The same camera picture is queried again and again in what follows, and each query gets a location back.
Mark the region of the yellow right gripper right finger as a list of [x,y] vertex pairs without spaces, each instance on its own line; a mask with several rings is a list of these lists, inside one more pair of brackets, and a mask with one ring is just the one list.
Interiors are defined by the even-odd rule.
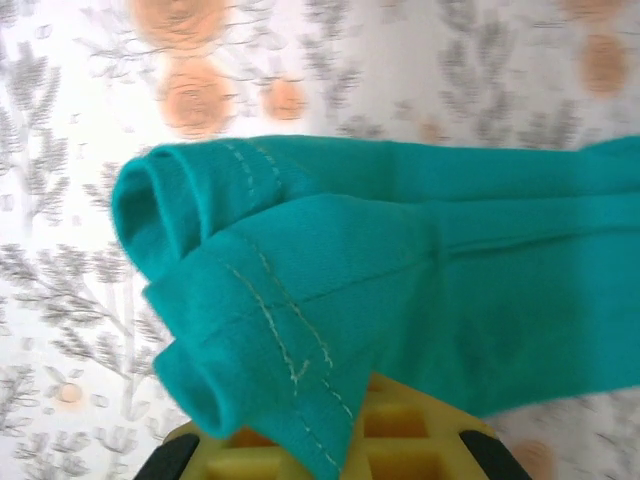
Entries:
[[517,480],[520,464],[482,420],[375,374],[353,431],[344,477]]

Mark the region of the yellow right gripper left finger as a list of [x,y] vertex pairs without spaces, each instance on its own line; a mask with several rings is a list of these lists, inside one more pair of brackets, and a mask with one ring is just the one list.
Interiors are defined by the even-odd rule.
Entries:
[[139,470],[139,480],[278,480],[313,475],[286,450],[243,428],[215,439],[194,423],[173,431]]

